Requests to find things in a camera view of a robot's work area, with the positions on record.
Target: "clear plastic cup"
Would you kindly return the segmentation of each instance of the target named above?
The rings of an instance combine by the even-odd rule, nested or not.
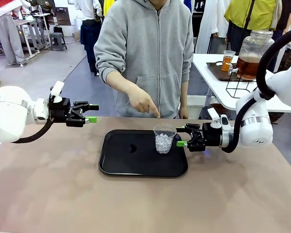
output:
[[[232,63],[233,57],[236,52],[230,51],[230,50],[225,50],[224,55],[223,55],[223,62],[222,62],[222,71],[228,71],[230,63]]]
[[[171,149],[177,130],[172,125],[160,124],[155,126],[153,131],[156,151],[160,154],[167,154]]]

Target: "iced tea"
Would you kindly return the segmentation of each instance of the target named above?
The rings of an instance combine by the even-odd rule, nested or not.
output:
[[[222,62],[222,71],[228,71],[228,68],[230,64],[232,63],[233,57],[230,56],[225,56],[223,57],[223,62]]]
[[[259,57],[238,58],[236,64],[236,67],[238,68],[237,76],[250,81],[256,79],[259,62]]]

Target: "hoodie pocket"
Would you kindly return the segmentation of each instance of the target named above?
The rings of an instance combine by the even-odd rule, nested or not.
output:
[[[175,117],[180,103],[180,82],[177,74],[162,76],[161,117]]]
[[[156,76],[147,76],[147,77],[138,77],[137,86],[143,89],[145,92],[147,92],[155,106],[158,108],[158,103],[159,103],[159,77]],[[149,118],[149,117],[155,117],[152,112],[150,113],[140,113],[137,110],[135,110],[131,104],[130,101],[126,104],[127,107],[127,113],[129,117],[144,117],[144,118]]]

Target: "hand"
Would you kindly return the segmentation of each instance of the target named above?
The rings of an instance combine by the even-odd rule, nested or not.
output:
[[[189,119],[189,111],[188,111],[187,107],[180,106],[179,117],[180,117],[180,119]]]
[[[143,89],[137,85],[134,88],[131,88],[128,92],[128,97],[130,100],[131,106],[141,113],[149,113],[150,110],[154,113],[155,117],[161,118],[157,107],[153,103],[151,96],[145,92]]]

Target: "yellow vest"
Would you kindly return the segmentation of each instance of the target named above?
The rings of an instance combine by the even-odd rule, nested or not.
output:
[[[103,16],[107,15],[108,10],[110,9],[110,7],[112,6],[112,4],[114,3],[114,0],[105,0],[103,3]]]
[[[250,9],[251,0],[232,0],[225,12],[225,19],[243,28]],[[271,27],[276,0],[256,0],[248,25],[249,30]]]

